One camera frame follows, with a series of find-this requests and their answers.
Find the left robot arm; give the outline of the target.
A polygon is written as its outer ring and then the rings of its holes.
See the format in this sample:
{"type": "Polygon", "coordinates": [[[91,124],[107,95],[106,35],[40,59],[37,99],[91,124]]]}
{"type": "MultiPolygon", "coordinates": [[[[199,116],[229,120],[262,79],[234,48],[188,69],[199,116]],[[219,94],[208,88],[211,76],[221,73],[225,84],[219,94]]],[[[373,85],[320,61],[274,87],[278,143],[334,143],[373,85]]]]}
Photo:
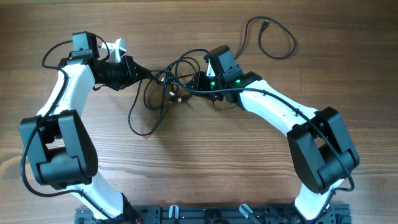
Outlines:
{"type": "Polygon", "coordinates": [[[102,45],[98,40],[87,31],[72,35],[73,50],[54,66],[58,80],[48,101],[21,121],[22,182],[39,197],[74,195],[91,210],[94,223],[141,223],[126,196],[100,174],[81,114],[90,91],[103,86],[119,91],[143,81],[150,71],[126,54],[124,39],[102,45]]]}

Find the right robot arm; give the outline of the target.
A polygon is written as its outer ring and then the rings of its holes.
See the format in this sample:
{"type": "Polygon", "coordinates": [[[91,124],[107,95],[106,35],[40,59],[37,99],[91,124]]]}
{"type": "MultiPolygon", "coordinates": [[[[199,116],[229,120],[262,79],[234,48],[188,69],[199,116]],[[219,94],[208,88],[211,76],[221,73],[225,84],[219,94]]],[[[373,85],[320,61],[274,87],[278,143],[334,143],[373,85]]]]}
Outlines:
{"type": "Polygon", "coordinates": [[[207,71],[197,71],[185,87],[195,96],[226,100],[252,112],[277,128],[288,140],[295,172],[302,182],[291,204],[266,206],[264,219],[281,223],[351,223],[347,204],[333,205],[359,156],[337,110],[301,105],[278,91],[254,72],[243,73],[227,45],[206,52],[207,71]]]}

